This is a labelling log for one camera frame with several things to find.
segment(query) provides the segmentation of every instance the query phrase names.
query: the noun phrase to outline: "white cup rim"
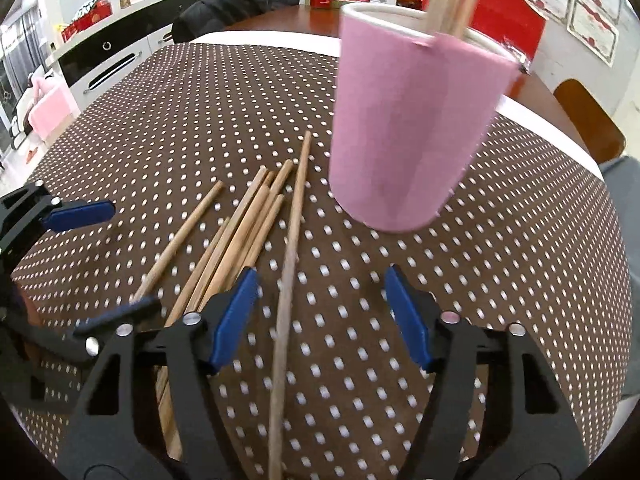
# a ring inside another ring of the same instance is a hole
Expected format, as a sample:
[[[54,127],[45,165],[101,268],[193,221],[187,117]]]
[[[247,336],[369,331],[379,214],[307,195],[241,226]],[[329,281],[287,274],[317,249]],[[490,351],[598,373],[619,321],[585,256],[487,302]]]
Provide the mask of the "white cup rim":
[[[381,12],[385,14],[395,14],[400,16],[407,16],[409,18],[422,18],[426,13],[423,10],[409,9],[407,7],[391,6],[387,4],[377,4],[374,2],[355,2],[352,4],[344,5],[340,8],[340,12],[345,16],[360,20],[361,22],[371,23],[377,27],[386,28],[387,30],[394,30],[405,36],[411,36],[412,38],[418,38],[420,40],[427,40],[432,38],[430,34],[413,30],[412,28],[403,27],[397,23],[387,22],[369,16],[366,12]],[[483,50],[497,54],[498,56],[505,57],[507,59],[516,60],[514,55],[504,48],[501,44],[490,38],[486,34],[475,30],[474,28],[467,28],[465,31],[465,41],[477,45]]]

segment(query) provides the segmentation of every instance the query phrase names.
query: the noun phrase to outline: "screw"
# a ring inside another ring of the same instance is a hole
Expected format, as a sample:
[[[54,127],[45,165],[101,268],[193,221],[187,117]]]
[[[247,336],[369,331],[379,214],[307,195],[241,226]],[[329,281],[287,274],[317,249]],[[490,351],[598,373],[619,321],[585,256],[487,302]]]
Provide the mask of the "screw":
[[[197,325],[201,319],[202,316],[197,312],[190,312],[184,315],[184,317],[182,318],[182,322],[185,325]]]
[[[509,325],[509,332],[516,336],[523,336],[527,333],[527,329],[524,328],[520,323],[511,323]]]
[[[133,332],[133,327],[129,323],[122,324],[116,329],[116,334],[118,334],[120,337],[127,336],[131,332]]]
[[[98,343],[98,340],[95,337],[88,337],[84,342],[84,347],[91,357],[97,356],[100,351],[100,343]]]
[[[440,319],[449,325],[456,325],[460,322],[460,315],[452,310],[447,310],[440,314]]]

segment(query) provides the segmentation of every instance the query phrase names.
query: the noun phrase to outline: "brown polka dot tablecloth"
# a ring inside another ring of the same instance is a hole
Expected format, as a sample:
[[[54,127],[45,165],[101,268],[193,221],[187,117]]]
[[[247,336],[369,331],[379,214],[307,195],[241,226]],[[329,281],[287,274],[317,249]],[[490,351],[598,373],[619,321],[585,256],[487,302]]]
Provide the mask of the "brown polka dot tablecloth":
[[[157,288],[170,308],[261,165],[295,158],[313,133],[287,373],[287,475],[392,479],[433,378],[406,351],[382,278],[399,264],[443,309],[479,326],[522,323],[564,391],[593,459],[623,385],[630,291],[604,183],[537,134],[497,115],[440,215],[413,233],[350,219],[327,182],[337,59],[266,46],[169,46],[97,99],[44,157],[64,200],[109,198],[109,223],[45,234],[14,273],[43,323],[62,330],[129,301],[216,180],[227,188]],[[250,478],[266,478],[271,357],[284,208],[257,264],[260,299],[232,366],[212,381]],[[73,376],[65,365],[44,362]],[[476,452],[486,371],[478,369],[461,460]],[[21,412],[55,461],[66,418]]]

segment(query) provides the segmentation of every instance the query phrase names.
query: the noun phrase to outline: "white drawer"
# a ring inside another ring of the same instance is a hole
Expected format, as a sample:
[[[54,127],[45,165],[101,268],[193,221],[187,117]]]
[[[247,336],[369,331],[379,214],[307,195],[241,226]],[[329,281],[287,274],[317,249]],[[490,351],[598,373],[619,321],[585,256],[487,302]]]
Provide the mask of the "white drawer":
[[[173,25],[167,25],[166,27],[160,28],[155,32],[149,34],[146,38],[149,40],[149,48],[151,52],[155,52],[159,48],[164,47],[165,45],[174,44],[174,38],[171,36],[171,28]]]
[[[91,72],[80,78],[72,87],[73,94],[81,110],[88,107],[109,88],[122,81],[135,67],[151,56],[146,38],[123,48],[119,53],[100,63]]]

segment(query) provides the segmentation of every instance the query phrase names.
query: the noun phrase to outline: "pink cup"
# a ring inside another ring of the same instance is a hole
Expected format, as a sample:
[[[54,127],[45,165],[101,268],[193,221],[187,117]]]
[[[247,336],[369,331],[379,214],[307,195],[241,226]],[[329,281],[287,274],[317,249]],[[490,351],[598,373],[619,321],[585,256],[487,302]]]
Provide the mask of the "pink cup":
[[[381,231],[428,224],[473,159],[518,65],[490,38],[417,29],[424,13],[342,8],[329,184],[354,219]]]

